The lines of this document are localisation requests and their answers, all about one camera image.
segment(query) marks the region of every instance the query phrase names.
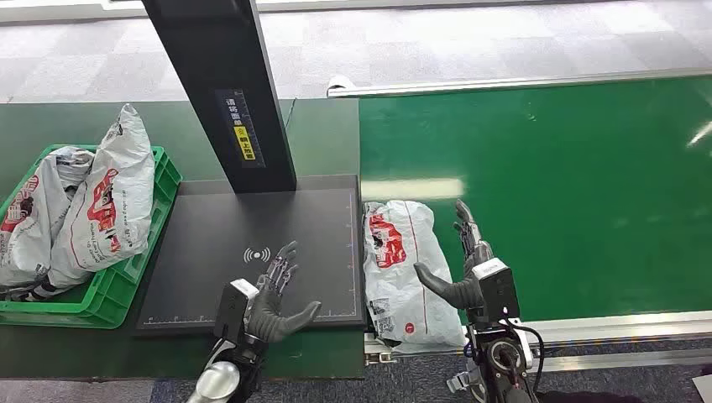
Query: red print on bag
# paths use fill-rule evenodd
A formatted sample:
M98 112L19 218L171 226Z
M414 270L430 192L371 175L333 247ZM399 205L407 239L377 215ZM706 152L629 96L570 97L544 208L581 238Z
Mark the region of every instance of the red print on bag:
M32 214L34 198L32 192L39 186L39 177L32 175L23 187L15 195L13 202L8 207L8 212L5 214L3 223L0 224L0 231L11 233L25 218Z
M371 216L369 226L374 237L376 263L381 269L406 260L401 233L395 230L393 224L384 220L383 214Z
M104 179L94 188L94 202L86 211L86 217L93 221L99 221L99 231L104 233L107 239L111 239L111 251L118 252L121 244L116 235L116 207L113 204L113 178L118 175L114 168L107 171Z

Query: barcode label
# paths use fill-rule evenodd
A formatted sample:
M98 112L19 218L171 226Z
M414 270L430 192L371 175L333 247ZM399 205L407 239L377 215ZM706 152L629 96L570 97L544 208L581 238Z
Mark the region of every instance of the barcode label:
M393 329L395 329L393 317L384 317L383 319L377 320L375 323L375 327L376 332L378 332L378 334L383 334L385 332L393 332Z
M370 303L371 311L374 315L382 315L390 311L390 303L388 298L379 298L377 300L372 300Z

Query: tiled floor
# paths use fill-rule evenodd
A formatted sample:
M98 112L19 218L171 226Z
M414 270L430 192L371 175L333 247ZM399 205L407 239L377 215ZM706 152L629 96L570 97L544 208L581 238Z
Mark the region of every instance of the tiled floor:
M280 97L359 85L712 66L712 0L265 13ZM0 102L186 99L145 18L0 26Z

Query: black cable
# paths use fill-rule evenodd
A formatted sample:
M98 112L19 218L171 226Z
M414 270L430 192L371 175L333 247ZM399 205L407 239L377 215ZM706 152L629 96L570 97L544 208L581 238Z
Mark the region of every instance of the black cable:
M225 344L225 339L220 338L220 340L218 340L217 343L215 344L215 347L213 347L212 350L210 350L210 355L207 356L207 359L211 359L213 354L217 353L217 351L220 349L220 347L223 346L223 344Z
M294 104L296 103L296 98L291 100L290 111L287 113L287 121L285 123L285 131L289 128L289 122L291 120L291 113L294 112Z
M507 367L507 369L510 371L510 381L512 384L516 383L516 358L512 356L512 354L509 351L502 350L500 353L500 360L502 363Z
M524 379L524 386L526 387L526 393L529 395L529 398L531 399L531 403L539 403L539 399L537 398L537 395L531 390L529 387L529 381Z
M506 402L507 400L505 400L505 395L502 393L502 390L501 390L500 388L497 388L497 387L495 387L495 389L497 390L497 397L500 398L500 401L501 401L502 403Z
M515 325L510 321L509 317L505 318L505 322L507 322L510 327L514 329L519 329L523 330L525 332L529 332L533 334L534 336L537 337L537 341L539 342L539 368L537 368L537 380L534 381L534 387L532 388L534 390L534 394L537 393L537 390L539 389L539 381L542 379L542 371L544 370L544 339L542 338L542 335L539 334L536 330L532 329L531 327L526 327L526 326L519 326Z

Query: green plastic crate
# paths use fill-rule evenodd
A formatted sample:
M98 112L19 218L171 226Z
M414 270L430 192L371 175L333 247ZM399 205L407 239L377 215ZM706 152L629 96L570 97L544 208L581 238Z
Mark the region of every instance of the green plastic crate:
M0 207L0 217L5 217L10 203L24 182L35 172L39 162L47 154L64 145L70 144L53 144L42 151L13 194ZM90 151L97 149L96 145L77 145L77 147ZM55 296L48 302L0 301L0 324L94 329L114 329L121 326L139 288L160 230L173 205L178 185L183 180L183 176L178 173L163 147L152 147L152 149L155 159L155 181L148 250L97 272L91 282Z

